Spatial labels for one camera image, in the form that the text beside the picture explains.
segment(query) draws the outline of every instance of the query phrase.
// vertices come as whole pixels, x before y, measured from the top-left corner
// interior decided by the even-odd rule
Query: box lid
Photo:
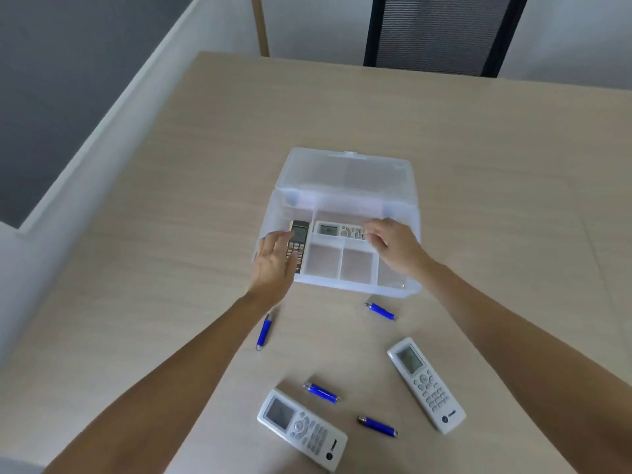
[[[352,151],[292,148],[275,187],[418,205],[410,161]]]

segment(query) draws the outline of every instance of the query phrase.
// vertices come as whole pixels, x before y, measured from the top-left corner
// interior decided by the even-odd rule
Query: person's right hand
[[[431,257],[423,250],[411,229],[394,219],[372,219],[364,223],[367,240],[392,270],[415,277]]]

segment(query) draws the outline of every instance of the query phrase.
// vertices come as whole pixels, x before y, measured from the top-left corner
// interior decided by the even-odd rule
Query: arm
[[[432,260],[407,226],[365,228],[385,263],[438,299],[577,472],[632,472],[632,387]]]
[[[108,406],[44,473],[162,473],[246,336],[288,292],[296,269],[296,256],[285,259],[292,235],[261,239],[246,294]]]

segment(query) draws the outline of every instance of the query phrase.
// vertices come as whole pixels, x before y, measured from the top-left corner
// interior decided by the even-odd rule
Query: person's left hand
[[[293,253],[287,261],[285,259],[288,242],[293,236],[292,231],[273,231],[259,239],[246,295],[262,303],[266,311],[285,297],[294,281],[297,256]]]

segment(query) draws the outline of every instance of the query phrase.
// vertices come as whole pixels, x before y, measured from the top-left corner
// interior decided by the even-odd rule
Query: hand
[[[287,261],[285,259],[293,236],[292,231],[273,231],[259,239],[246,295],[261,303],[266,311],[285,297],[294,281],[297,256],[293,253]]]
[[[392,270],[415,278],[431,257],[423,250],[411,229],[391,218],[364,223],[367,240]]]

